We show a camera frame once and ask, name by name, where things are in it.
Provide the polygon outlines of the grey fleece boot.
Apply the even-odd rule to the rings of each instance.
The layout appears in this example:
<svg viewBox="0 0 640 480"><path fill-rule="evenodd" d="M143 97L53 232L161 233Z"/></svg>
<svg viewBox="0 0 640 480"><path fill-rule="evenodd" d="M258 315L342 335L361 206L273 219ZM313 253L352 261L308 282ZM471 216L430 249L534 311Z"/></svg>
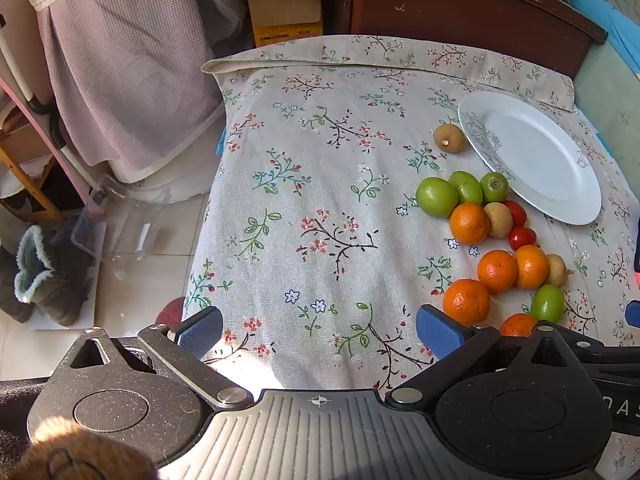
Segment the grey fleece boot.
<svg viewBox="0 0 640 480"><path fill-rule="evenodd" d="M78 217L57 228L30 226L16 253L14 292L61 326L73 325L88 297L88 272L94 258L72 241Z"/></svg>

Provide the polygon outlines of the white plate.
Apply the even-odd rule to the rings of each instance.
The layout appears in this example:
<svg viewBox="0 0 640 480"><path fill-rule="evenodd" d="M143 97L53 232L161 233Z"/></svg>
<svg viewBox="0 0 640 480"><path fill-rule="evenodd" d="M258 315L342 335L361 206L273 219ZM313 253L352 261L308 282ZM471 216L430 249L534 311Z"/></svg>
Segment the white plate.
<svg viewBox="0 0 640 480"><path fill-rule="evenodd" d="M514 96L480 91L461 99L458 118L478 156L526 203L572 226L597 219L602 197L596 173L544 112Z"/></svg>

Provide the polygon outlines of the purple checkered cloth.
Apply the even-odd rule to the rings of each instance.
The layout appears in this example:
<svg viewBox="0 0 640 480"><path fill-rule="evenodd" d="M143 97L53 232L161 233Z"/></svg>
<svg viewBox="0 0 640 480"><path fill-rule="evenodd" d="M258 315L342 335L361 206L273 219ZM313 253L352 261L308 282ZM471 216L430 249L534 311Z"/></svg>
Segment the purple checkered cloth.
<svg viewBox="0 0 640 480"><path fill-rule="evenodd" d="M61 118L90 166L142 171L193 142L222 100L201 67L247 47L245 0L28 0Z"/></svg>

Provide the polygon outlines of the orange tangerine bottom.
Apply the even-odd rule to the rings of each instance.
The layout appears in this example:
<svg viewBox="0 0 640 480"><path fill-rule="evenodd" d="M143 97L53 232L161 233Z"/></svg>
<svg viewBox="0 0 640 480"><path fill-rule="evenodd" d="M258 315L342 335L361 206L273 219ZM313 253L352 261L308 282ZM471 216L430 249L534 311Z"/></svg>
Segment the orange tangerine bottom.
<svg viewBox="0 0 640 480"><path fill-rule="evenodd" d="M533 315L517 313L504 320L500 326L500 334L505 337L529 337L537 323Z"/></svg>

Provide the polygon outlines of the cardboard box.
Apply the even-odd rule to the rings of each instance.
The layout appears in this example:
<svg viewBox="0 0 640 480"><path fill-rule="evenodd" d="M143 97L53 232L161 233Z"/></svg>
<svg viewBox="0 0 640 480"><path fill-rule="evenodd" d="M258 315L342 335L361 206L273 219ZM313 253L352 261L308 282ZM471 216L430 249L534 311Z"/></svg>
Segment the cardboard box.
<svg viewBox="0 0 640 480"><path fill-rule="evenodd" d="M323 34L321 0L247 0L256 47Z"/></svg>

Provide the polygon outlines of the pink metal rack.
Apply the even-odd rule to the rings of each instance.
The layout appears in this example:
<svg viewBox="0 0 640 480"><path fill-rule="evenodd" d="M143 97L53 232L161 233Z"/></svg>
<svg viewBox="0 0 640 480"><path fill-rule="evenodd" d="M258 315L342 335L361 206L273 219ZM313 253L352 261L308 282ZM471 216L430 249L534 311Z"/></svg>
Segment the pink metal rack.
<svg viewBox="0 0 640 480"><path fill-rule="evenodd" d="M1 205L27 223L58 223L98 186L66 133L34 18L1 15Z"/></svg>

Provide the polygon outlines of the dark wooden cabinet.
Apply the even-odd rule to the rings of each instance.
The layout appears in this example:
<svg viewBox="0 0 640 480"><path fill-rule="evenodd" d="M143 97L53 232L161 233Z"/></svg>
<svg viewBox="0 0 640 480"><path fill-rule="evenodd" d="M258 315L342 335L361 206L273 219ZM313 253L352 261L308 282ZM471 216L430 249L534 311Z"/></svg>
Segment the dark wooden cabinet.
<svg viewBox="0 0 640 480"><path fill-rule="evenodd" d="M575 77L608 34L561 0L322 0L328 35L422 39L514 56Z"/></svg>

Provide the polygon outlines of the blue cushion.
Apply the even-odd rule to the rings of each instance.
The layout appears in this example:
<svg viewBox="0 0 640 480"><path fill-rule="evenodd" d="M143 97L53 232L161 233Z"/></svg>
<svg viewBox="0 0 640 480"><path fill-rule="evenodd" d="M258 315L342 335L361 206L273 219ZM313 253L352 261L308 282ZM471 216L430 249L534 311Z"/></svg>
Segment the blue cushion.
<svg viewBox="0 0 640 480"><path fill-rule="evenodd" d="M639 77L639 25L605 0L565 0L608 34L608 42Z"/></svg>

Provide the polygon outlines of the clear plastic container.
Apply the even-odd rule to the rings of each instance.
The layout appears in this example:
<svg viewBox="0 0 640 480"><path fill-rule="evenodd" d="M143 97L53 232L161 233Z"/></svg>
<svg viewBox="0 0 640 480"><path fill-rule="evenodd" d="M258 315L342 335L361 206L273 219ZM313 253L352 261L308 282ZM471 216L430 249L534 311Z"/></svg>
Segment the clear plastic container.
<svg viewBox="0 0 640 480"><path fill-rule="evenodd" d="M154 248L168 190L145 192L104 174L70 234L72 243L114 270L145 259Z"/></svg>

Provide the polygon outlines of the red cherry tomato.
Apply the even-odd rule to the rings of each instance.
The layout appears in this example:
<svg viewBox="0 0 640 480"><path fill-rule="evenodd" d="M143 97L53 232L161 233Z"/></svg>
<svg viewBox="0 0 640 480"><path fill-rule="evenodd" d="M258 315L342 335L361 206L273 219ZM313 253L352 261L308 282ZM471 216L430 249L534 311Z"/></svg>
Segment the red cherry tomato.
<svg viewBox="0 0 640 480"><path fill-rule="evenodd" d="M527 245L535 245L536 241L537 234L527 226L517 226L508 236L509 245L513 250L518 250Z"/></svg>
<svg viewBox="0 0 640 480"><path fill-rule="evenodd" d="M514 228L526 225L527 214L525 209L519 203L514 202L514 200L505 200L503 205L506 206L511 213Z"/></svg>

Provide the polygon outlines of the lone brown kiwi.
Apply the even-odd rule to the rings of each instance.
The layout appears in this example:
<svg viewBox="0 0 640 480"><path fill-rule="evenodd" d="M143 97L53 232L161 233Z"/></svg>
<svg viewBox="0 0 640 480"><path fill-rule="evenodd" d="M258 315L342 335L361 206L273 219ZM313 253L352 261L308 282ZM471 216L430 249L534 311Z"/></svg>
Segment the lone brown kiwi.
<svg viewBox="0 0 640 480"><path fill-rule="evenodd" d="M437 146L446 153L457 154L466 148L466 137L455 124L438 126L434 130L433 136Z"/></svg>

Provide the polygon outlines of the orange tangerine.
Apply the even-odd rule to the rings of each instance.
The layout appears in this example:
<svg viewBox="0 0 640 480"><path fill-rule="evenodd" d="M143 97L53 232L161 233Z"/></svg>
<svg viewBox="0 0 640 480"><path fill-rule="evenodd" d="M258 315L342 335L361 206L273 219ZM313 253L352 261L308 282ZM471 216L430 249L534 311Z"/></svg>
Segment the orange tangerine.
<svg viewBox="0 0 640 480"><path fill-rule="evenodd" d="M510 290L518 277L518 267L510 252L492 250L477 263L477 278L491 294Z"/></svg>
<svg viewBox="0 0 640 480"><path fill-rule="evenodd" d="M482 324L490 312L489 290L477 280L457 280L447 288L442 310L464 326Z"/></svg>
<svg viewBox="0 0 640 480"><path fill-rule="evenodd" d="M504 320L500 326L500 334L505 337L529 337L537 323L533 315L517 313Z"/></svg>
<svg viewBox="0 0 640 480"><path fill-rule="evenodd" d="M546 254L535 245L525 245L515 252L516 264L515 285L520 289L537 289L549 273L549 263Z"/></svg>
<svg viewBox="0 0 640 480"><path fill-rule="evenodd" d="M449 217L451 235L463 245L480 244L488 237L490 221L484 208L476 203L463 203Z"/></svg>

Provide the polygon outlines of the green sofa cushion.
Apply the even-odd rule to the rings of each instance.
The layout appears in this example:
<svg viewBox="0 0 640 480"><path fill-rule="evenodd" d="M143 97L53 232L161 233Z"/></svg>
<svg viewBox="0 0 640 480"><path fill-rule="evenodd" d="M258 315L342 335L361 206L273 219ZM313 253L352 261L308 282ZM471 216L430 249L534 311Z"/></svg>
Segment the green sofa cushion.
<svg viewBox="0 0 640 480"><path fill-rule="evenodd" d="M576 104L596 127L635 196L639 196L638 76L608 41L593 44L574 78Z"/></svg>

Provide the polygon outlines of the floral tablecloth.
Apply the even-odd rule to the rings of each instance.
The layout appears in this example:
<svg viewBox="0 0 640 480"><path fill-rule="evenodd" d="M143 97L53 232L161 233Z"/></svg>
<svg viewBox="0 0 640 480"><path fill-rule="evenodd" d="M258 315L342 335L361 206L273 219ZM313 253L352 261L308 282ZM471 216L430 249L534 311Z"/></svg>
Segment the floral tablecloth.
<svg viewBox="0 0 640 480"><path fill-rule="evenodd" d="M568 271L563 324L634 347L624 310L634 281L639 203L576 110L569 76L519 58L390 37L318 37L204 65L224 98L224 152L210 190L182 313L221 310L214 370L265 388L388 391L434 362L414 314L474 278L504 240L460 243L416 202L427 177L487 168L434 131L477 91L513 96L570 137L570 160L596 175L602 205L584 226L535 206L538 246Z"/></svg>

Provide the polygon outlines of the brown longan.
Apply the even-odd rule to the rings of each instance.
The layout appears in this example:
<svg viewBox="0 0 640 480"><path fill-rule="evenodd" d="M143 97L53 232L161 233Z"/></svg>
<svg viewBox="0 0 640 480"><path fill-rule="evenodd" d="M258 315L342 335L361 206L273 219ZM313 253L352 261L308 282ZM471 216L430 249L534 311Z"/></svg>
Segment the brown longan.
<svg viewBox="0 0 640 480"><path fill-rule="evenodd" d="M557 254L548 254L548 274L546 283L555 287L563 287L567 281L567 268L564 259Z"/></svg>
<svg viewBox="0 0 640 480"><path fill-rule="evenodd" d="M507 238L513 229L513 217L510 209L503 203L488 203L484 207L489 219L489 235L502 240Z"/></svg>

